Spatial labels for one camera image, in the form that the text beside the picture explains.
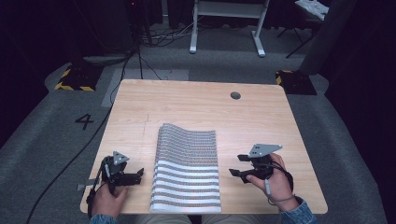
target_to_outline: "person's right hand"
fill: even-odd
[[[271,158],[273,161],[279,163],[283,169],[285,169],[285,163],[279,155],[271,153]],[[261,189],[267,195],[264,180],[261,180],[254,175],[248,175],[247,180],[257,188]],[[289,181],[283,172],[274,169],[274,173],[268,179],[268,181],[270,183],[271,195],[267,195],[267,197],[271,200],[271,202],[276,204],[281,211],[287,212],[299,206],[299,203],[293,197]]]
[[[116,189],[114,195],[112,195],[108,184],[99,188],[93,198],[92,216],[101,214],[116,218],[128,196],[128,189],[129,186],[124,186],[121,191]]]

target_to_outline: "person's left hand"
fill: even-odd
[[[128,196],[129,186],[122,187],[120,192],[114,190],[114,195],[110,193],[108,184],[99,188],[93,198],[92,216],[97,214],[117,217],[120,214],[123,202]]]

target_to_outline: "number 4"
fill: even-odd
[[[93,120],[90,120],[91,115],[90,114],[86,114],[84,116],[82,116],[79,119],[76,119],[75,123],[84,123],[84,127],[82,128],[82,130],[85,131],[85,129],[87,128],[88,123],[93,123]]]

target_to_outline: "blue sleeve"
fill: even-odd
[[[303,199],[296,197],[300,204],[294,210],[289,212],[280,212],[282,224],[317,224],[317,218],[312,214],[308,204]]]
[[[117,224],[117,220],[111,216],[97,214],[91,217],[90,224]]]

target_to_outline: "striped cloth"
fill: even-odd
[[[215,131],[160,128],[150,212],[221,212]]]

